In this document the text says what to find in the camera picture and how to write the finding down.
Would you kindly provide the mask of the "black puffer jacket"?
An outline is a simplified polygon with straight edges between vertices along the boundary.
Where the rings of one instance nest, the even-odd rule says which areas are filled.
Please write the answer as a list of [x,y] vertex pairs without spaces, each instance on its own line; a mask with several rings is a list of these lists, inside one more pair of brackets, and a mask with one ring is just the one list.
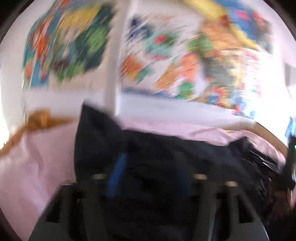
[[102,201],[108,240],[186,240],[188,200],[178,165],[194,173],[235,181],[251,200],[268,240],[294,240],[295,214],[280,206],[276,191],[282,171],[241,138],[226,146],[122,129],[113,119],[84,105],[75,140],[77,182],[104,173],[119,155],[126,167],[114,196]]

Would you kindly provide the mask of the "pink bed sheet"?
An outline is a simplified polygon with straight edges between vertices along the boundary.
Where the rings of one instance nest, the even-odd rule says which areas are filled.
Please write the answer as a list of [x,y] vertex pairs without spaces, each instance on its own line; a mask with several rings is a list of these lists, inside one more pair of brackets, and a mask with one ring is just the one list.
[[[176,136],[224,146],[248,137],[256,149],[285,162],[283,154],[268,141],[245,131],[226,131],[188,123],[122,118],[122,128]],[[57,188],[75,181],[74,142],[77,122],[26,133],[1,157],[1,211],[21,240],[27,240]]]

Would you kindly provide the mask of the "whale and flowers poster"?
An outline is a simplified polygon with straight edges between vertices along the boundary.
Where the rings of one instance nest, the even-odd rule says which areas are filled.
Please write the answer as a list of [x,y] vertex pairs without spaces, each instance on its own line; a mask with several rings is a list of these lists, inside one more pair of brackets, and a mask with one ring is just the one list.
[[206,84],[197,101],[235,109],[248,79],[246,65],[257,66],[259,52],[244,48],[226,27],[210,21],[189,40],[189,50],[199,55]]

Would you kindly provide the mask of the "fruit juice drawing poster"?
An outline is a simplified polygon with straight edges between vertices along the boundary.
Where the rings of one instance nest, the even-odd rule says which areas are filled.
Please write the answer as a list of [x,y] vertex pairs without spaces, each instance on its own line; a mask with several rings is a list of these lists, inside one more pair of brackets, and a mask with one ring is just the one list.
[[121,62],[124,92],[193,99],[199,55],[191,50],[203,18],[197,14],[134,14],[127,22]]

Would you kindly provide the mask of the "red-haired girl poster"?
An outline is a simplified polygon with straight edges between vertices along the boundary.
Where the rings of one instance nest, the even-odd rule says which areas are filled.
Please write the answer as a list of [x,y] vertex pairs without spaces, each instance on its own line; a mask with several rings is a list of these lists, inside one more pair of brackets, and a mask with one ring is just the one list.
[[48,86],[57,26],[71,4],[72,1],[54,1],[32,25],[23,55],[23,89]]

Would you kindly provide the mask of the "blond anime character poster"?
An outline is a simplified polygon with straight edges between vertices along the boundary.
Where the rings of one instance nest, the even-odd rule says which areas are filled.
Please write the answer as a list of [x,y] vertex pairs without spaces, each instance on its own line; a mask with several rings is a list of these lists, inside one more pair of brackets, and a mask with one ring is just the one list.
[[62,17],[51,63],[59,82],[101,65],[114,17],[114,5],[109,3],[83,6]]

